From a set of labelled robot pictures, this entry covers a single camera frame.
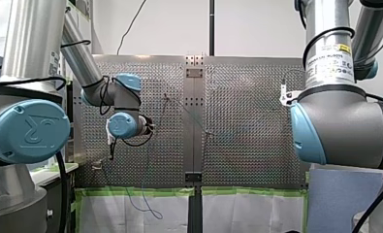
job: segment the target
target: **white cloth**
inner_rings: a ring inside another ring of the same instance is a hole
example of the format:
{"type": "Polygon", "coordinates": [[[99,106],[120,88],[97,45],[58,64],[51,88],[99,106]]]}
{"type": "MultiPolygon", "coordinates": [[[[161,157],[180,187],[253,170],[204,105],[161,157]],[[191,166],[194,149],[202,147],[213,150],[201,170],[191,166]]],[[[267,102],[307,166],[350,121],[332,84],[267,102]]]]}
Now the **white cloth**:
{"type": "MultiPolygon", "coordinates": [[[[136,210],[128,196],[83,197],[80,233],[187,232],[188,196],[146,197],[146,200],[151,209],[163,215],[163,219],[136,210]]],[[[147,209],[142,197],[132,197],[132,201],[140,209],[147,209]]]]}
{"type": "Polygon", "coordinates": [[[209,233],[303,232],[302,197],[256,194],[203,197],[204,231],[209,233]]]}

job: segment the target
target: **vertical metal post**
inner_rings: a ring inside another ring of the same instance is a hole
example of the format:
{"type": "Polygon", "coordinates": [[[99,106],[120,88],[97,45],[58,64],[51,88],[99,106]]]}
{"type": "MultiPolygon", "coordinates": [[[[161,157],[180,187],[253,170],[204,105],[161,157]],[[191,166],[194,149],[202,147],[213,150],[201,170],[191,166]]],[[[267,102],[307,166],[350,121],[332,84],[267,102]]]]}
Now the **vertical metal post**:
{"type": "Polygon", "coordinates": [[[185,171],[185,182],[187,186],[195,188],[194,195],[189,197],[188,202],[188,233],[202,233],[203,232],[203,196],[201,192],[202,185],[202,162],[203,162],[203,132],[205,131],[203,118],[204,118],[204,95],[205,95],[205,82],[204,82],[204,58],[202,56],[187,56],[185,69],[185,83],[184,83],[184,98],[185,108],[188,113],[184,113],[184,128],[188,135],[191,135],[192,140],[188,140],[187,145],[191,148],[184,148],[192,151],[192,156],[184,155],[184,159],[188,157],[188,162],[192,158],[192,166],[187,165],[188,169],[185,171]]]}
{"type": "Polygon", "coordinates": [[[215,0],[209,0],[209,55],[215,56],[215,0]]]}

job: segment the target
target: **metal bracket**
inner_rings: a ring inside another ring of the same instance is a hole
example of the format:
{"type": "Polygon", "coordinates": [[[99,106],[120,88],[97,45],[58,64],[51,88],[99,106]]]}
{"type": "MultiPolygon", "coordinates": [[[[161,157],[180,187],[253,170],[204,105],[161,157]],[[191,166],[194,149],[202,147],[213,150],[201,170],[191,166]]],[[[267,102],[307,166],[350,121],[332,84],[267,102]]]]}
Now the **metal bracket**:
{"type": "Polygon", "coordinates": [[[187,183],[200,183],[203,180],[203,174],[201,172],[186,172],[185,181],[187,183]]]}
{"type": "Polygon", "coordinates": [[[187,78],[202,78],[203,77],[203,69],[186,69],[186,77],[187,78]]]}
{"type": "Polygon", "coordinates": [[[283,82],[281,84],[281,95],[279,97],[279,102],[285,107],[290,107],[292,102],[297,100],[298,96],[302,93],[300,90],[293,90],[287,92],[287,84],[283,82]]]}

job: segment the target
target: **blue joint cap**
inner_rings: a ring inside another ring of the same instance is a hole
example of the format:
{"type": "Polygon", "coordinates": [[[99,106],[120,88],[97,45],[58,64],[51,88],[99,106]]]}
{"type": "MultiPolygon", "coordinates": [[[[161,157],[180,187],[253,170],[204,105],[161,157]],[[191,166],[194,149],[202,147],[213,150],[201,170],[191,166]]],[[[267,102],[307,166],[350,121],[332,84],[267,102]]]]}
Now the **blue joint cap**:
{"type": "Polygon", "coordinates": [[[369,73],[367,74],[367,76],[364,80],[371,80],[371,79],[375,78],[376,74],[378,74],[378,61],[375,60],[369,73]]]}
{"type": "Polygon", "coordinates": [[[116,79],[132,90],[141,91],[141,80],[136,75],[119,74],[116,76],[116,79]]]}
{"type": "Polygon", "coordinates": [[[18,102],[0,114],[0,160],[37,163],[60,151],[70,135],[64,110],[47,100],[18,102]]]}
{"type": "Polygon", "coordinates": [[[297,157],[304,162],[327,164],[318,134],[301,104],[291,107],[291,120],[297,157]]]}
{"type": "Polygon", "coordinates": [[[110,133],[114,138],[129,139],[137,133],[137,123],[126,113],[116,113],[110,118],[110,133]]]}
{"type": "Polygon", "coordinates": [[[81,100],[82,100],[82,102],[83,102],[85,105],[88,105],[88,106],[94,106],[93,104],[91,104],[91,103],[88,101],[87,97],[85,97],[85,92],[84,92],[83,89],[81,90],[80,96],[81,96],[81,100]]]}

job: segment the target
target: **black pole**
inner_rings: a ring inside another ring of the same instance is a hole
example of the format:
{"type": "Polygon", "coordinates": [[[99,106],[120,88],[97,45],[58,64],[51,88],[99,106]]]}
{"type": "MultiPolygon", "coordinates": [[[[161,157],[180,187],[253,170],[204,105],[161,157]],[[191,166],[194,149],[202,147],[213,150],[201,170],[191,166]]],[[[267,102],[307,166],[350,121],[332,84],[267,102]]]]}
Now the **black pole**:
{"type": "Polygon", "coordinates": [[[215,56],[215,0],[209,0],[209,55],[215,56]]]}

